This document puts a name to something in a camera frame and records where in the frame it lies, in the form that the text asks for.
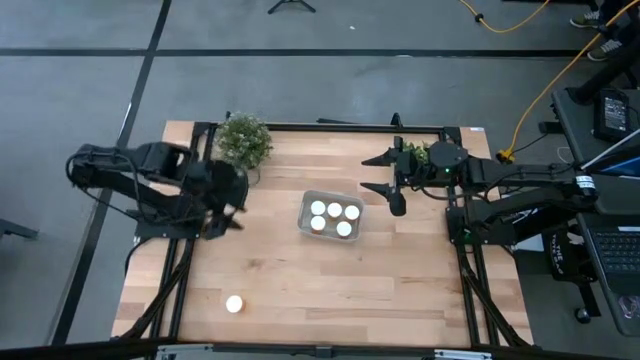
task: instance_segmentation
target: tray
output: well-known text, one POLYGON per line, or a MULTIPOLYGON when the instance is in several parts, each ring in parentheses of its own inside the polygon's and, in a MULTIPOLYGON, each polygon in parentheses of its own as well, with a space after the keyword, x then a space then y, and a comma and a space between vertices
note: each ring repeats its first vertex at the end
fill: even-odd
POLYGON ((352 243, 360 237, 360 224, 362 223, 362 216, 364 215, 364 202, 358 198, 345 196, 341 194, 333 194, 322 191, 309 190, 304 193, 302 197, 302 205, 300 206, 300 213, 298 214, 298 229, 305 235, 322 240, 331 240, 342 243, 352 243), (346 221, 347 218, 344 216, 344 211, 342 215, 337 220, 330 220, 329 215, 325 212, 322 217, 327 221, 327 226, 325 227, 322 235, 314 234, 311 232, 311 218, 313 214, 311 214, 311 203, 316 200, 320 200, 325 203, 325 205, 329 205, 332 202, 337 202, 342 205, 343 209, 349 205, 354 205, 360 210, 360 217, 353 223, 351 235, 348 238, 343 239, 338 236, 338 232, 336 231, 336 226, 341 221, 346 221))

